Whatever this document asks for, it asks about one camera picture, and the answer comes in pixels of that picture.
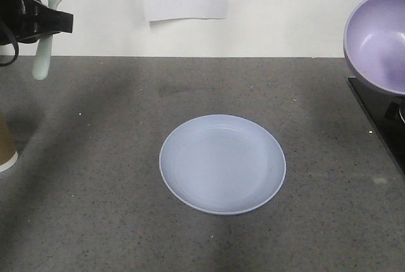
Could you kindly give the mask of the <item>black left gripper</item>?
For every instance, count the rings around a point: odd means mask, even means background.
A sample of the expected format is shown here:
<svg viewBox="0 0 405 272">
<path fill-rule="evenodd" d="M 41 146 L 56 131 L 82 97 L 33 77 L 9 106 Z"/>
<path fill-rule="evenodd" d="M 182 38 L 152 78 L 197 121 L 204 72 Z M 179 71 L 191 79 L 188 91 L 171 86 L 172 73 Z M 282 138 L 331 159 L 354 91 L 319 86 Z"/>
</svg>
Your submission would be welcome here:
<svg viewBox="0 0 405 272">
<path fill-rule="evenodd" d="M 24 44 L 73 31 L 73 14 L 51 9 L 41 0 L 1 0 L 1 22 Z"/>
</svg>

